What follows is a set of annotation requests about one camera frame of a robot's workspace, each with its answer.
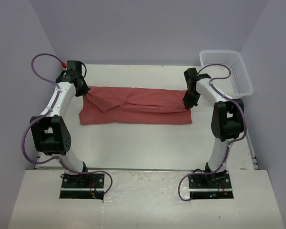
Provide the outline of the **red t shirt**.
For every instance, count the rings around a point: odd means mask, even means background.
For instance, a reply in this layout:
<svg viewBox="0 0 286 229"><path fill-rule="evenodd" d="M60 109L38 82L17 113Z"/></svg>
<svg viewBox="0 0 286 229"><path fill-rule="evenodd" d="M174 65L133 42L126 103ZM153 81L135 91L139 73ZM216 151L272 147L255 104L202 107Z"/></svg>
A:
<svg viewBox="0 0 286 229"><path fill-rule="evenodd" d="M182 90L92 86L83 96L80 124L189 125L192 117L182 102L184 94Z"/></svg>

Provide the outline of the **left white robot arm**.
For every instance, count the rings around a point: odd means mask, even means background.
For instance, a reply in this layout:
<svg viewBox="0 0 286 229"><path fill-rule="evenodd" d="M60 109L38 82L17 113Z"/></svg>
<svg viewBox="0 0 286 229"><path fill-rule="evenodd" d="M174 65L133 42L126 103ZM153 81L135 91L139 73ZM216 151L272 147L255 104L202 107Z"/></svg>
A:
<svg viewBox="0 0 286 229"><path fill-rule="evenodd" d="M59 162L78 187L87 186L90 176L86 164L72 150L71 134L64 117L71 100L86 95L90 90L82 68L87 69L83 62L67 61L55 80L55 91L47 107L30 120L36 150Z"/></svg>

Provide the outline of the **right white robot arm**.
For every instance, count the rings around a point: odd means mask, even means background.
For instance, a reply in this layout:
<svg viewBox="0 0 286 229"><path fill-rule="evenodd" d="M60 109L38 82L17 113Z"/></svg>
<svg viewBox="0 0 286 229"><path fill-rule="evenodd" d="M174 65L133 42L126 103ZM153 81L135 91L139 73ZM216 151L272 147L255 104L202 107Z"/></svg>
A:
<svg viewBox="0 0 286 229"><path fill-rule="evenodd" d="M215 187L227 173L226 162L235 142L246 136L247 128L244 119L244 103L242 99L234 99L214 86L219 78L200 73L196 68L184 72L187 90L183 104L187 110L198 106L198 100L203 96L213 107L211 131L214 136L212 154L205 169L191 173L189 181L198 185Z"/></svg>

